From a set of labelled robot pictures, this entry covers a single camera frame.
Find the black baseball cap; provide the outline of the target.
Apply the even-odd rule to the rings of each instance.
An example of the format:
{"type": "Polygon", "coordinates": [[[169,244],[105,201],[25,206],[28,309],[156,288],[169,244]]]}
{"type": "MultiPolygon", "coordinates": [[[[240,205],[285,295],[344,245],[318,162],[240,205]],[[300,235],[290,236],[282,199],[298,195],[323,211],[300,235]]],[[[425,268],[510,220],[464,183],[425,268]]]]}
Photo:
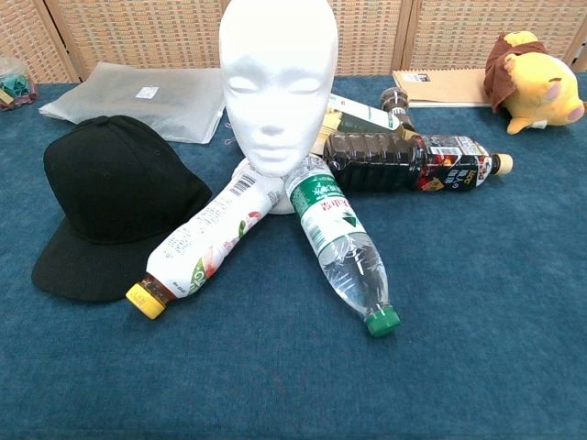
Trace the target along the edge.
{"type": "Polygon", "coordinates": [[[64,218],[31,280],[72,300],[124,298],[150,253],[212,194],[166,140],[126,115],[79,123],[49,144],[43,165],[64,218]]]}

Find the green cap water bottle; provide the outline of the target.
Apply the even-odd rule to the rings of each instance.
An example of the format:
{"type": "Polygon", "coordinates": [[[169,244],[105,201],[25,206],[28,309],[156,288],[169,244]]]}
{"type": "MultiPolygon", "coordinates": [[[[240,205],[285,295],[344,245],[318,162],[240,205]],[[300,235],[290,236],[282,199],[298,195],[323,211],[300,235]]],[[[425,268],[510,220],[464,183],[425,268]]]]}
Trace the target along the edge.
{"type": "Polygon", "coordinates": [[[333,290],[372,336],[393,332],[400,318],[390,304],[382,258],[330,168],[309,155],[284,178],[284,185],[333,290]]]}

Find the white mannequin head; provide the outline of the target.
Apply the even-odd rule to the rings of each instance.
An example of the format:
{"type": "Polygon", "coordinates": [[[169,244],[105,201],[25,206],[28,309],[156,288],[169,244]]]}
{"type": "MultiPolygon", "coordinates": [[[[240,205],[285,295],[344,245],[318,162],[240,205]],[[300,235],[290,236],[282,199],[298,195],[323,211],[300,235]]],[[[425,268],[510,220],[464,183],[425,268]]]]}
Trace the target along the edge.
{"type": "Polygon", "coordinates": [[[314,146],[338,58],[327,0],[231,0],[219,27],[229,122],[249,164],[284,177],[314,146]]]}

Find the white label tea bottle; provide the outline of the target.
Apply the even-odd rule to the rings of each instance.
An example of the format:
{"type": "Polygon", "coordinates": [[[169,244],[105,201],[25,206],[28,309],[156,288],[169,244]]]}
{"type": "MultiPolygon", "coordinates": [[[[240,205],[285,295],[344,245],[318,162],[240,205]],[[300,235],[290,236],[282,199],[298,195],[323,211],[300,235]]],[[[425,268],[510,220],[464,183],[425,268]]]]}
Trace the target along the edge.
{"type": "Polygon", "coordinates": [[[127,291],[127,299],[154,319],[169,302],[196,293],[279,202],[282,190],[281,178],[245,165],[214,200],[151,252],[144,277],[127,291]]]}

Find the dark coffee bottle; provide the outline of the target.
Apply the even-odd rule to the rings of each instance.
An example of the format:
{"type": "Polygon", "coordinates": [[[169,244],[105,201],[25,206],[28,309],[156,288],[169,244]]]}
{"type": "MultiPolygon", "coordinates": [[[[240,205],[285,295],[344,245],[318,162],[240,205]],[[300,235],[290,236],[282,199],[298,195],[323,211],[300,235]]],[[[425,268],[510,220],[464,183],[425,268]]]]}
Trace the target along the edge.
{"type": "Polygon", "coordinates": [[[490,153],[470,137],[394,133],[336,133],[323,159],[339,187],[348,191],[466,192],[490,175],[513,168],[508,154],[490,153]]]}

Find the yellow tea bottle green label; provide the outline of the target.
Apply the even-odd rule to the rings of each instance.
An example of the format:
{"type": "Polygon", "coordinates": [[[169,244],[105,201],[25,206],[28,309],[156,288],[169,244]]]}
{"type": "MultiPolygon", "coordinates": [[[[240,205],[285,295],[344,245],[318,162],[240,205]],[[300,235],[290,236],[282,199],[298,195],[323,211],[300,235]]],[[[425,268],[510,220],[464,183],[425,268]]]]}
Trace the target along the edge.
{"type": "Polygon", "coordinates": [[[384,110],[332,93],[329,96],[327,111],[311,152],[322,156],[327,138],[336,132],[393,132],[404,139],[409,139],[416,134],[413,127],[402,123],[393,113],[387,113],[384,110]]]}

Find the small dark grinder bottle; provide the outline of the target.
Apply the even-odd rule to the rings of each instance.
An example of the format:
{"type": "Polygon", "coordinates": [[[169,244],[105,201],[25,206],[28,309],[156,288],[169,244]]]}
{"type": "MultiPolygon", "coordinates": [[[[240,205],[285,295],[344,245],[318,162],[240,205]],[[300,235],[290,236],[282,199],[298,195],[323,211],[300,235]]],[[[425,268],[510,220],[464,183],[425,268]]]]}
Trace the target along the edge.
{"type": "Polygon", "coordinates": [[[409,98],[403,88],[394,86],[384,90],[380,101],[382,110],[394,115],[404,129],[415,132],[415,126],[408,114],[409,98]]]}

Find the blue felt table cover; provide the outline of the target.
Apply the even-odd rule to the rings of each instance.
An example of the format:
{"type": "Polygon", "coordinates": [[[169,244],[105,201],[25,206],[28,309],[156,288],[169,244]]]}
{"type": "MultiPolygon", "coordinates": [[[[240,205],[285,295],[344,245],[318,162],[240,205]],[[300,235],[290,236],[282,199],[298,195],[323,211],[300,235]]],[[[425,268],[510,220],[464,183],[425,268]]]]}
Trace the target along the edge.
{"type": "Polygon", "coordinates": [[[587,440],[587,116],[510,136],[488,108],[412,111],[514,167],[349,196],[401,319],[374,338],[293,215],[153,321],[37,290],[62,219],[42,156],[71,129],[39,107],[65,91],[0,112],[0,440],[587,440]]]}

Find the translucent zip bag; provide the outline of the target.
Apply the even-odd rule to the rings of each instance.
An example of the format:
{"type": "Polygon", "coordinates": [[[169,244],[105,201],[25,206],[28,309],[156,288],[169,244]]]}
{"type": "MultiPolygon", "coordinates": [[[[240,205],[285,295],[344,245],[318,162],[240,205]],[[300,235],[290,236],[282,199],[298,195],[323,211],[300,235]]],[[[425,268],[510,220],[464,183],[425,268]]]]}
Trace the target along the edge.
{"type": "Polygon", "coordinates": [[[74,124],[130,116],[168,141],[206,144],[224,108],[218,68],[147,69],[100,61],[85,82],[39,112],[74,124]]]}

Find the kraft spiral notebook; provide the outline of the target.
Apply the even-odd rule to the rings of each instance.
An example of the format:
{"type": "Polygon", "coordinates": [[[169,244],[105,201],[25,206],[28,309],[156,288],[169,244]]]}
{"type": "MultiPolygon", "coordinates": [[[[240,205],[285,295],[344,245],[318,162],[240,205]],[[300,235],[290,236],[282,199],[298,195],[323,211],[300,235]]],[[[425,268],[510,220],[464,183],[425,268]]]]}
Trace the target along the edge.
{"type": "Polygon", "coordinates": [[[483,89],[484,69],[393,71],[411,107],[490,106],[483,89]]]}

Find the woven bamboo folding screen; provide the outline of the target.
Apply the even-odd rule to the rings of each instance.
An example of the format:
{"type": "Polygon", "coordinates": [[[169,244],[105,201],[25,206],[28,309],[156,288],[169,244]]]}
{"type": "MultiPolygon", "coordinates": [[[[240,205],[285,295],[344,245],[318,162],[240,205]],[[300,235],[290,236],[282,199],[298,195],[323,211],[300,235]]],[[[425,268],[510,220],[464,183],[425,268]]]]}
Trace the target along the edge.
{"type": "MultiPolygon", "coordinates": [[[[77,83],[96,63],[215,67],[230,0],[0,0],[0,56],[38,83],[77,83]]],[[[587,72],[587,0],[328,0],[338,72],[481,68],[504,31],[529,30],[587,72]]]]}

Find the yellow brown plush toy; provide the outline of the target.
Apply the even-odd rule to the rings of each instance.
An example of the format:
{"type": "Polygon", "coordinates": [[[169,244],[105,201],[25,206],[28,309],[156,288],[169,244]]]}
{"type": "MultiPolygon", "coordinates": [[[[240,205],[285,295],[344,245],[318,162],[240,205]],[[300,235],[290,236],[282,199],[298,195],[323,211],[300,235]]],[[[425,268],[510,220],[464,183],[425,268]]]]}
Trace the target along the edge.
{"type": "Polygon", "coordinates": [[[485,64],[483,89],[493,111],[509,112],[510,135],[572,124],[587,112],[574,72],[530,31],[499,35],[485,64]]]}

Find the clear jar of clips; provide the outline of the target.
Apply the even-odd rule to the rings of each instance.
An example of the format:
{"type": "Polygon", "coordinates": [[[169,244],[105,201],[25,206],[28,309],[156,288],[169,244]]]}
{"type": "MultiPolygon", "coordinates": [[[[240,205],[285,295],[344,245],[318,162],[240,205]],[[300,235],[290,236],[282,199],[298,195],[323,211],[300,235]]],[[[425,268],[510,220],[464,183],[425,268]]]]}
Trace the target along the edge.
{"type": "Polygon", "coordinates": [[[18,58],[0,56],[0,111],[32,103],[37,97],[36,84],[25,63],[18,58]]]}

